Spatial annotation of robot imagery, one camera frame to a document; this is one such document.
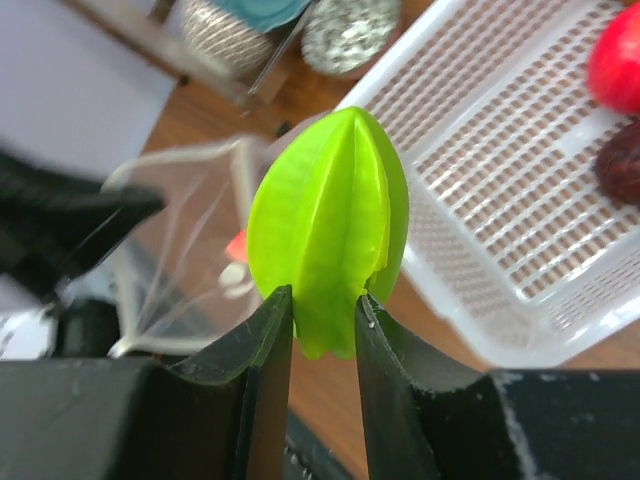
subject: red apple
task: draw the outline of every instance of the red apple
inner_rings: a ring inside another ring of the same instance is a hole
[[[640,4],[618,14],[596,42],[587,85],[601,105],[619,113],[640,112]]]

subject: teal object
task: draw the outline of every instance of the teal object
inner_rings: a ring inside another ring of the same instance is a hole
[[[269,32],[302,14],[311,0],[210,0],[254,30]]]

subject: orange object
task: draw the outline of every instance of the orange object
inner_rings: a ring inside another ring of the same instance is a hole
[[[247,259],[247,231],[242,230],[236,235],[227,245],[225,252],[232,260],[249,263]]]

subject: black object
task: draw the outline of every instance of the black object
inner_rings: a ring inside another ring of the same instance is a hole
[[[291,289],[167,369],[150,359],[0,364],[7,480],[281,478]]]
[[[0,150],[0,274],[48,303],[60,280],[92,270],[164,207],[150,188],[101,188]]]
[[[358,302],[356,346],[374,480],[640,478],[638,372],[481,375],[371,296]]]
[[[53,358],[104,358],[120,340],[116,306],[80,298],[58,312]]]
[[[351,480],[351,474],[289,410],[284,452],[284,480]]]

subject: green star fruit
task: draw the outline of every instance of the green star fruit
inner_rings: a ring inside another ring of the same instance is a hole
[[[319,120],[269,169],[249,215],[249,267],[265,298],[292,286],[295,334],[308,358],[355,355],[356,302],[367,290],[389,299],[408,221],[398,154],[361,108]]]

